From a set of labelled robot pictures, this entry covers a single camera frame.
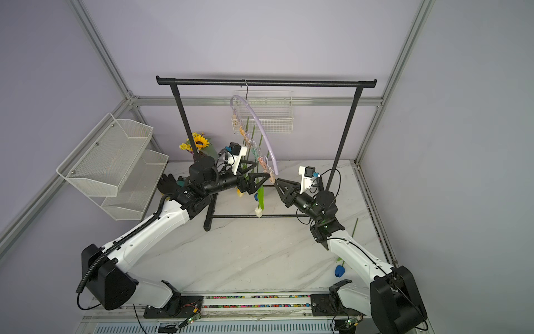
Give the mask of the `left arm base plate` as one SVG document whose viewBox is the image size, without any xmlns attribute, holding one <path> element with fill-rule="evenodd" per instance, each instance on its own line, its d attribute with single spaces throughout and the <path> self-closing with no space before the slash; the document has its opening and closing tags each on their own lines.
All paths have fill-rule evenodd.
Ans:
<svg viewBox="0 0 534 334">
<path fill-rule="evenodd" d="M 145 319 L 190 319 L 195 315 L 200 315 L 204 296 L 183 295 L 168 281 L 162 280 L 161 282 L 171 289 L 172 296 L 162 308 L 146 307 L 143 314 Z"/>
</svg>

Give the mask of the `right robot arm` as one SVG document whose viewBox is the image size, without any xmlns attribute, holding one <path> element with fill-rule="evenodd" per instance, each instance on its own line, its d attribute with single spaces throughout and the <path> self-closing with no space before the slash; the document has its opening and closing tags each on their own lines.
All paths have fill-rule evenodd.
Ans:
<svg viewBox="0 0 534 334">
<path fill-rule="evenodd" d="M 275 188 L 286 207 L 294 206 L 311 218 L 310 232 L 326 250 L 340 257 L 368 285 L 365 292 L 350 281 L 332 287 L 332 298 L 343 308 L 371 317 L 380 333 L 407 333 L 427 324 L 428 313 L 413 274 L 394 267 L 357 243 L 337 220 L 334 193 L 320 190 L 315 196 L 301 191 L 298 182 L 277 179 Z"/>
</svg>

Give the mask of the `blue tulip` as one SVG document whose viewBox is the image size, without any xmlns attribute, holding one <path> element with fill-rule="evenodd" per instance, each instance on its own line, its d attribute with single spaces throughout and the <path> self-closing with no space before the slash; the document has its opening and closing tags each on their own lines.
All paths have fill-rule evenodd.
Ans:
<svg viewBox="0 0 534 334">
<path fill-rule="evenodd" d="M 355 234 L 355 230 L 356 230 L 356 228 L 357 228 L 358 221 L 359 221 L 359 219 L 356 220 L 356 223 L 355 223 L 355 226 L 354 226 L 354 228 L 353 228 L 353 232 L 352 232 L 352 237 L 353 237 L 354 234 Z M 339 257 L 339 258 L 337 259 L 336 263 L 337 263 L 337 265 L 336 265 L 336 267 L 335 267 L 335 276 L 336 276 L 337 278 L 341 278 L 341 277 L 345 274 L 345 272 L 346 272 L 346 269 L 345 269 L 345 266 L 344 266 L 345 261 L 342 260 L 342 259 Z"/>
</svg>

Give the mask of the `white tulip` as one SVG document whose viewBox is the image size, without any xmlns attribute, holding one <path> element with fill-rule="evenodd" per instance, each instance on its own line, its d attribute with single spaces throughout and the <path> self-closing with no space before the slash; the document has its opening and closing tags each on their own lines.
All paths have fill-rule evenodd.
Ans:
<svg viewBox="0 0 534 334">
<path fill-rule="evenodd" d="M 260 148 L 260 146 L 261 146 L 262 140 L 263 140 L 263 136 L 260 137 L 260 142 L 257 145 L 257 149 L 256 149 L 257 158 L 261 157 L 261 148 Z M 255 209 L 255 214 L 256 214 L 257 218 L 261 218 L 263 216 L 263 211 L 264 211 L 264 187 L 263 186 L 260 186 L 260 188 L 259 188 L 259 190 L 257 192 L 257 195 L 256 195 L 256 199 L 257 199 L 257 202 L 258 202 L 258 206 Z"/>
</svg>

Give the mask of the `purple clip hanger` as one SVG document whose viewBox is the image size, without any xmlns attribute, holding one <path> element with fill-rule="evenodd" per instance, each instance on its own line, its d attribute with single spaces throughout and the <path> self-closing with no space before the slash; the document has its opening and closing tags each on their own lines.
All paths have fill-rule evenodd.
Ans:
<svg viewBox="0 0 534 334">
<path fill-rule="evenodd" d="M 254 157 L 254 160 L 258 163 L 258 169 L 262 169 L 265 173 L 269 173 L 271 178 L 269 182 L 274 185 L 278 176 L 278 163 L 273 154 L 271 143 L 268 139 L 267 133 L 263 124 L 260 121 L 255 110 L 252 108 L 248 101 L 249 94 L 249 82 L 243 79 L 240 86 L 246 87 L 246 96 L 243 97 L 238 93 L 233 94 L 230 98 L 230 107 L 232 109 L 232 125 L 236 125 L 236 132 L 241 136 L 242 127 L 246 122 L 247 117 L 250 118 L 248 125 L 248 140 L 243 137 L 244 145 L 248 148 L 248 156 Z M 260 142 L 260 137 L 263 136 L 261 142 L 261 157 L 257 158 L 257 145 Z"/>
</svg>

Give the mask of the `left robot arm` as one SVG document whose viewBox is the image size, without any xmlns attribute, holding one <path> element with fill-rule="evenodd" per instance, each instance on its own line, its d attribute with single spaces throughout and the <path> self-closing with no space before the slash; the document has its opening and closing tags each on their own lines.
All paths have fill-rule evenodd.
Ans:
<svg viewBox="0 0 534 334">
<path fill-rule="evenodd" d="M 187 178 L 162 175 L 157 188 L 164 194 L 151 217 L 102 247 L 92 244 L 82 251 L 82 277 L 76 294 L 88 289 L 106 310 L 131 303 L 150 306 L 171 317 L 178 315 L 183 308 L 182 295 L 174 286 L 165 280 L 145 281 L 131 275 L 130 270 L 166 235 L 200 214 L 222 191 L 237 188 L 242 193 L 254 194 L 278 174 L 277 167 L 256 173 L 256 165 L 236 156 L 231 167 L 219 171 L 216 160 L 204 156 L 190 165 Z"/>
</svg>

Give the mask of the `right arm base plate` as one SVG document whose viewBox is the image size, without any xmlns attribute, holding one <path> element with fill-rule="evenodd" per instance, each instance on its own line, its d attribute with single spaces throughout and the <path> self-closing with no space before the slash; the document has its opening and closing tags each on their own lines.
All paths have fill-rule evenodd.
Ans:
<svg viewBox="0 0 534 334">
<path fill-rule="evenodd" d="M 347 308 L 343 305 L 339 290 L 344 286 L 351 284 L 353 281 L 344 279 L 329 287 L 327 294 L 311 294 L 311 313 L 314 317 L 335 316 L 347 314 L 349 316 L 363 316 L 359 310 Z"/>
</svg>

